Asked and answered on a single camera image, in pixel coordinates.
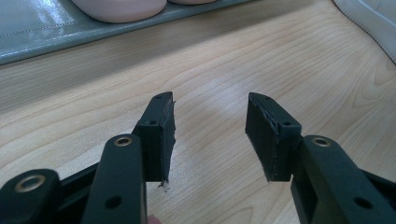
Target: light wood surface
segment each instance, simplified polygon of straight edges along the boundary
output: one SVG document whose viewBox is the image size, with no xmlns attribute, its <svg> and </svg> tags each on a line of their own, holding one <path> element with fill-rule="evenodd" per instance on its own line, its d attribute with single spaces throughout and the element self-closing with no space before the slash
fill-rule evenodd
<svg viewBox="0 0 396 224">
<path fill-rule="evenodd" d="M 299 223 L 245 135 L 250 91 L 396 179 L 395 64 L 331 0 L 264 0 L 1 66 L 0 185 L 97 162 L 163 91 L 177 100 L 171 188 L 148 184 L 163 223 Z"/>
</svg>

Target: pink object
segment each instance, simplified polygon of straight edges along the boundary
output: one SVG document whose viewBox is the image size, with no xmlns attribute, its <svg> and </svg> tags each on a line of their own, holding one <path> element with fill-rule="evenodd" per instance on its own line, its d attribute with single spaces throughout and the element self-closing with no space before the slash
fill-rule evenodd
<svg viewBox="0 0 396 224">
<path fill-rule="evenodd" d="M 81 10 L 99 21 L 128 22 L 159 13 L 166 0 L 72 0 Z"/>
<path fill-rule="evenodd" d="M 169 2 L 183 4 L 183 5 L 199 5 L 204 3 L 214 2 L 216 0 L 169 0 Z"/>
</svg>

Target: black plastic piece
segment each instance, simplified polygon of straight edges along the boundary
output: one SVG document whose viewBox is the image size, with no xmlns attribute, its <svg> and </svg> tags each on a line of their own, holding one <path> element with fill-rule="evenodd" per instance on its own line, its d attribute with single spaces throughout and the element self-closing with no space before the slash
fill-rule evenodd
<svg viewBox="0 0 396 224">
<path fill-rule="evenodd" d="M 154 96 L 133 134 L 140 137 L 146 181 L 169 182 L 171 156 L 175 140 L 175 116 L 172 92 Z"/>
<path fill-rule="evenodd" d="M 378 190 L 378 192 L 380 192 L 382 196 L 387 199 L 390 206 L 392 206 L 393 210 L 396 212 L 396 183 L 393 183 L 378 175 L 373 175 L 367 171 L 363 171 L 363 173 L 374 185 L 376 190 Z"/>
<path fill-rule="evenodd" d="M 122 134 L 105 145 L 82 224 L 146 224 L 146 182 L 140 138 Z"/>
<path fill-rule="evenodd" d="M 291 193 L 301 223 L 395 223 L 394 183 L 360 170 L 329 138 L 302 138 L 300 124 L 289 120 L 294 119 L 271 98 L 249 95 L 247 136 L 269 180 L 293 174 Z"/>
<path fill-rule="evenodd" d="M 9 180 L 0 199 L 1 224 L 50 224 L 61 203 L 61 181 L 54 171 L 31 170 Z"/>
<path fill-rule="evenodd" d="M 268 96 L 248 95 L 246 134 L 270 181 L 290 181 L 290 151 L 301 141 L 301 124 Z"/>
<path fill-rule="evenodd" d="M 394 223 L 396 213 L 333 140 L 304 138 L 301 163 L 318 197 L 312 223 Z"/>
</svg>

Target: metal rivet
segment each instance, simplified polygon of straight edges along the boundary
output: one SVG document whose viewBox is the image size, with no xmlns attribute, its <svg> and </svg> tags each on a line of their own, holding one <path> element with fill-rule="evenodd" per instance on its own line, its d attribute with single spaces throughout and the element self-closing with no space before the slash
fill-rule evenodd
<svg viewBox="0 0 396 224">
<path fill-rule="evenodd" d="M 114 145 L 117 147 L 126 147 L 132 143 L 132 138 L 130 137 L 120 137 L 114 141 Z"/>
<path fill-rule="evenodd" d="M 331 142 L 329 142 L 328 140 L 321 138 L 321 137 L 314 137 L 312 138 L 312 142 L 320 147 L 330 147 L 332 145 Z"/>
<path fill-rule="evenodd" d="M 15 191 L 18 193 L 29 192 L 40 187 L 45 181 L 46 177 L 44 175 L 29 175 L 18 182 L 15 186 Z"/>
</svg>

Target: screw hole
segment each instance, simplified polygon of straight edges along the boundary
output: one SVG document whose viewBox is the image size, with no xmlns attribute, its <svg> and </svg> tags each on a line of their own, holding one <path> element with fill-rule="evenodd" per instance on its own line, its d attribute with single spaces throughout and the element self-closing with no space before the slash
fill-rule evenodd
<svg viewBox="0 0 396 224">
<path fill-rule="evenodd" d="M 315 145 L 318 145 L 318 146 L 320 146 L 320 147 L 329 147 L 329 146 L 332 145 L 328 140 L 326 140 L 326 139 L 324 139 L 324 138 L 320 138 L 320 137 L 313 138 L 313 139 L 312 139 L 312 142 L 313 142 Z"/>
<path fill-rule="evenodd" d="M 363 198 L 355 198 L 354 201 L 358 206 L 360 206 L 362 208 L 365 208 L 365 209 L 373 208 L 373 205 L 369 201 L 367 201 Z"/>
<path fill-rule="evenodd" d="M 105 208 L 107 209 L 114 209 L 122 203 L 122 199 L 120 196 L 114 196 L 112 198 L 109 198 L 105 202 Z"/>
<path fill-rule="evenodd" d="M 18 182 L 15 191 L 18 193 L 29 192 L 40 187 L 45 181 L 46 177 L 43 175 L 29 175 Z"/>
<path fill-rule="evenodd" d="M 117 147 L 125 147 L 132 143 L 132 138 L 130 137 L 121 137 L 114 141 L 114 145 Z"/>
</svg>

